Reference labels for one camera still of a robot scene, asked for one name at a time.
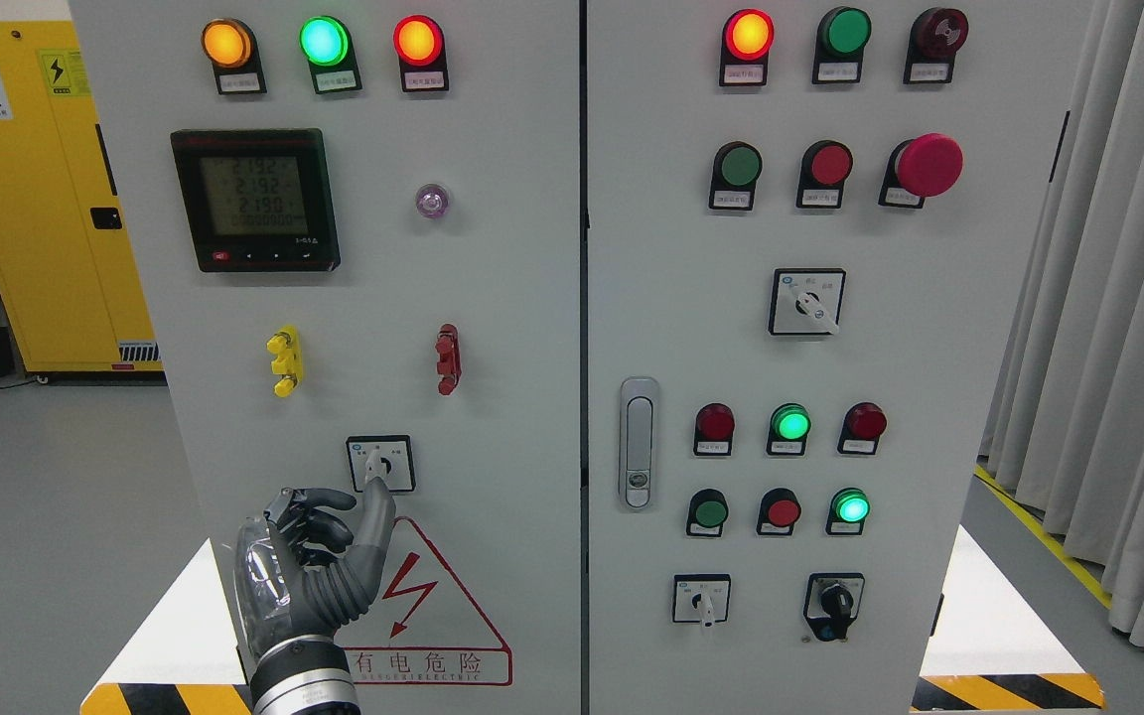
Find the lcd display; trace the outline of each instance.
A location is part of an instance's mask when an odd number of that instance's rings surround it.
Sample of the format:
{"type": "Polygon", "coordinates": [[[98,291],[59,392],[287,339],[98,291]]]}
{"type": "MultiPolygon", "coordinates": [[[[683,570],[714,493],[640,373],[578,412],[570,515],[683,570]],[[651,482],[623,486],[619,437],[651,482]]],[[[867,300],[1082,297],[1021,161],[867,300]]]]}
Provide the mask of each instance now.
{"type": "Polygon", "coordinates": [[[216,236],[308,232],[299,159],[202,157],[199,162],[216,236]]]}

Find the red triangle sign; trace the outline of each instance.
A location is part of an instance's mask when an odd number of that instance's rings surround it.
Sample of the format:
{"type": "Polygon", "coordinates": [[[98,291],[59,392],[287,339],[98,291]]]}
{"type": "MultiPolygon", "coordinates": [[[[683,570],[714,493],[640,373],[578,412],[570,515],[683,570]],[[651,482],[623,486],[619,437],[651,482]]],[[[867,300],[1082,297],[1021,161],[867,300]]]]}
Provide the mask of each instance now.
{"type": "Polygon", "coordinates": [[[337,630],[356,684],[508,686],[506,638],[421,526],[395,519],[381,596],[337,630]]]}

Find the yellow cabinet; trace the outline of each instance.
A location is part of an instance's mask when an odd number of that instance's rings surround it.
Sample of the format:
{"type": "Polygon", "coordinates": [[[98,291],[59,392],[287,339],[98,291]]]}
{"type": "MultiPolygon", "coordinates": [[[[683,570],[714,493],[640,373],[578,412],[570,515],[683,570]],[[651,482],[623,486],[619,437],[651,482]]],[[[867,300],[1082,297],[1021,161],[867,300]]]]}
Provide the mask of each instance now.
{"type": "Polygon", "coordinates": [[[32,373],[160,371],[67,22],[0,23],[0,291],[32,373]]]}

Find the red lightning bolt symbol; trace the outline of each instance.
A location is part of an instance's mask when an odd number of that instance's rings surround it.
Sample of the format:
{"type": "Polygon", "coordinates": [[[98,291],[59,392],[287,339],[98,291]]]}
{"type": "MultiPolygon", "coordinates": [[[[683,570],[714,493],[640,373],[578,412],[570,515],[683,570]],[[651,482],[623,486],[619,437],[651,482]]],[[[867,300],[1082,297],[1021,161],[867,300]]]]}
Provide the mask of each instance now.
{"type": "Polygon", "coordinates": [[[422,591],[422,596],[419,596],[418,601],[413,602],[413,607],[410,607],[408,613],[406,613],[399,621],[391,623],[391,637],[400,635],[402,633],[404,633],[406,628],[408,628],[408,626],[404,625],[405,621],[407,621],[410,617],[413,615],[413,612],[418,610],[418,606],[422,605],[422,602],[426,601],[426,597],[431,596],[431,591],[435,590],[435,587],[437,587],[437,585],[440,585],[440,581],[431,581],[430,583],[419,583],[416,585],[416,587],[410,587],[400,590],[395,589],[396,587],[398,587],[398,585],[400,585],[400,581],[404,580],[404,577],[410,574],[410,571],[413,570],[413,566],[418,565],[418,558],[421,558],[421,556],[418,556],[416,553],[410,553],[410,555],[404,558],[404,564],[400,565],[400,570],[396,571],[395,579],[391,579],[391,585],[387,587],[387,593],[382,594],[382,601],[387,601],[387,598],[404,596],[404,594],[407,593],[413,593],[418,590],[422,591]]]}

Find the green indicator light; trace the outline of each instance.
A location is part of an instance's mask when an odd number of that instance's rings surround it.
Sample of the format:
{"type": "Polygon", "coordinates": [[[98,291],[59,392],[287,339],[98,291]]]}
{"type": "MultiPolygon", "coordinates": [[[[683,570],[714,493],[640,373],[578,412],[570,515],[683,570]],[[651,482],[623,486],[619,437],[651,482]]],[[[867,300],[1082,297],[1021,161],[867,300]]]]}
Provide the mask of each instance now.
{"type": "Polygon", "coordinates": [[[857,488],[841,490],[836,493],[836,499],[832,500],[832,505],[835,507],[836,516],[848,524],[858,524],[866,519],[871,511],[868,498],[857,488]]]}
{"type": "Polygon", "coordinates": [[[718,501],[706,501],[696,507],[696,524],[706,530],[717,529],[726,521],[726,505],[718,501]]]}
{"type": "Polygon", "coordinates": [[[308,61],[321,67],[332,67],[347,56],[350,40],[347,40],[347,27],[335,18],[317,17],[303,23],[299,31],[299,45],[308,61]]]}
{"type": "Polygon", "coordinates": [[[782,439],[799,440],[809,432],[809,415],[800,404],[785,404],[772,419],[776,434],[782,439]]]}
{"type": "Polygon", "coordinates": [[[868,14],[855,8],[840,10],[829,19],[824,33],[827,48],[834,55],[853,55],[868,43],[872,35],[872,19],[868,14]]]}
{"type": "Polygon", "coordinates": [[[762,158],[748,146],[736,146],[722,158],[721,170],[730,185],[748,185],[762,175],[762,158]]]}

